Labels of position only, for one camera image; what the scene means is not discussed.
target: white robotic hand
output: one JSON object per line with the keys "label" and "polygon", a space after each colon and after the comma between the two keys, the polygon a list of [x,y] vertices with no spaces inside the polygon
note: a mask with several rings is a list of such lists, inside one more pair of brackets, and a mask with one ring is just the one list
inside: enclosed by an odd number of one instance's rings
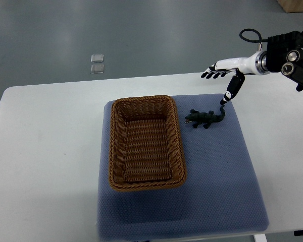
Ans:
{"label": "white robotic hand", "polygon": [[220,60],[207,68],[201,78],[224,77],[229,72],[234,72],[235,75],[227,87],[227,91],[220,102],[221,105],[237,95],[244,82],[244,75],[266,75],[270,73],[266,69],[266,52],[260,50],[248,58],[240,57]]}

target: white table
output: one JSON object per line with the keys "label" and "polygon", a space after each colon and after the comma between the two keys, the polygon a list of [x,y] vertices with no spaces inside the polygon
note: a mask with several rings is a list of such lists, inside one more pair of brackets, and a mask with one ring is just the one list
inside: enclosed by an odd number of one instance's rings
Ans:
{"label": "white table", "polygon": [[[0,241],[96,241],[103,107],[129,96],[224,93],[200,73],[19,86],[0,102]],[[249,76],[233,105],[268,212],[265,233],[303,229],[303,92]]]}

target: crocodile tail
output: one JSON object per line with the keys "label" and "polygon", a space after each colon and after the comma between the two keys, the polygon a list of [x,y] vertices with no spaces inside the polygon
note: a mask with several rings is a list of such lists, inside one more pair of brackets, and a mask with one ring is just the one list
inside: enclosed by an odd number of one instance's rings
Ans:
{"label": "crocodile tail", "polygon": [[223,107],[224,107],[224,105],[222,105],[222,106],[220,107],[220,112],[221,112],[221,115],[219,115],[220,121],[223,120],[224,116],[226,115],[226,112],[225,112],[225,110],[223,109]]}

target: gray floor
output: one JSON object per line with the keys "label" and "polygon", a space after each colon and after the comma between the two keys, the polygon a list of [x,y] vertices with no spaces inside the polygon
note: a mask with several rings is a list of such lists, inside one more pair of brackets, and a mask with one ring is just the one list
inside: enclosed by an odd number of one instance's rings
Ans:
{"label": "gray floor", "polygon": [[[11,86],[202,72],[256,51],[239,38],[244,28],[264,38],[301,31],[303,13],[286,14],[275,0],[0,0],[0,99]],[[90,74],[94,53],[105,55],[103,74]]]}

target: robotic hand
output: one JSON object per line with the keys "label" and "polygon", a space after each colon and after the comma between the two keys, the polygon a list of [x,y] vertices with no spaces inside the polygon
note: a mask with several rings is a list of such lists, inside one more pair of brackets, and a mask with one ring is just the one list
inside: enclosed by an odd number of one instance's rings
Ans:
{"label": "robotic hand", "polygon": [[[249,40],[243,37],[245,31],[257,33],[258,40]],[[216,62],[206,69],[201,75],[207,79],[213,77],[224,77],[233,72],[227,91],[220,104],[233,99],[240,90],[245,75],[266,75],[271,72],[282,72],[282,74],[298,83],[297,91],[303,90],[303,31],[293,31],[287,34],[262,39],[260,33],[254,29],[244,29],[239,34],[240,38],[259,43],[258,51],[248,58],[231,58]],[[267,42],[267,51],[262,50],[262,42]]]}

